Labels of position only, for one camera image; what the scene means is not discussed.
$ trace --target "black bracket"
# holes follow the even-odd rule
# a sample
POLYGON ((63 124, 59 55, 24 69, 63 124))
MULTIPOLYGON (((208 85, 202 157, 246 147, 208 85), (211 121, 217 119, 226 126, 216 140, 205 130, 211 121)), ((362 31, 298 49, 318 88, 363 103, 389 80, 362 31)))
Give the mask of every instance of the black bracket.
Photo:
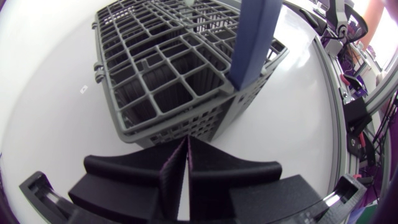
POLYGON ((41 172, 20 189, 50 223, 152 224, 339 223, 366 190, 345 175, 333 200, 322 199, 299 175, 279 180, 277 162, 238 159, 190 136, 125 156, 88 156, 84 165, 87 174, 69 191, 73 203, 41 172), (187 159, 190 221, 180 221, 187 159))

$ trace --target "gray clamp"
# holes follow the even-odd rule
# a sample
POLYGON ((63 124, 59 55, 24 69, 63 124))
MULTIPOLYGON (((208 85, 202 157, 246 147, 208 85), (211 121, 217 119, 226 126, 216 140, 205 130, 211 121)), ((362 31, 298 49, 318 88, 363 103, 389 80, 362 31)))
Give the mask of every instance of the gray clamp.
POLYGON ((104 65, 102 64, 102 62, 96 62, 94 64, 94 71, 95 71, 94 78, 97 83, 100 83, 102 79, 105 77, 105 71, 103 69, 104 65))

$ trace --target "dark blue bar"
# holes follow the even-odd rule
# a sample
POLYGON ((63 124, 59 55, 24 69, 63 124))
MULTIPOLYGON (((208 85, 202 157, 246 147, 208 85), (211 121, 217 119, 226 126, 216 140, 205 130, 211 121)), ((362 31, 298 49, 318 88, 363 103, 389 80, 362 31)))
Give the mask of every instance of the dark blue bar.
POLYGON ((229 80, 242 90, 260 75, 274 36, 282 0, 243 0, 229 80))

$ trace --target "gray plastic basket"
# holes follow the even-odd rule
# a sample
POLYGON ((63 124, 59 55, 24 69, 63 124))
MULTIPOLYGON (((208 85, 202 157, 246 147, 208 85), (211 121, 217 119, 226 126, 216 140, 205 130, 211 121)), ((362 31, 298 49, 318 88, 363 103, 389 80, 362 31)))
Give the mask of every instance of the gray plastic basket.
POLYGON ((97 12, 95 78, 123 141, 211 141, 250 105, 287 49, 274 39, 258 80, 236 91, 226 77, 238 22, 210 0, 125 0, 97 12))

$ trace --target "white table surface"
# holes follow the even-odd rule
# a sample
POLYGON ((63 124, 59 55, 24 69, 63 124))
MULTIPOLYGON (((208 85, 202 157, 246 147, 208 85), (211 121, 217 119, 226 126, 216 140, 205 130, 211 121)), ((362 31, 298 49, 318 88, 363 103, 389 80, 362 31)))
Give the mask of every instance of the white table surface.
MULTIPOLYGON (((136 152, 117 136, 101 85, 95 83, 93 14, 87 15, 38 62, 21 93, 2 144, 0 166, 8 201, 21 223, 44 223, 19 190, 44 172, 63 197, 85 174, 90 154, 136 152), (80 89, 87 85, 84 94, 80 89)), ((315 31, 286 7, 275 37, 290 50, 243 115, 211 144, 242 159, 278 161, 282 178, 301 174, 326 195, 331 173, 331 108, 322 68, 312 45, 315 31)), ((188 219, 183 187, 179 218, 188 219)))

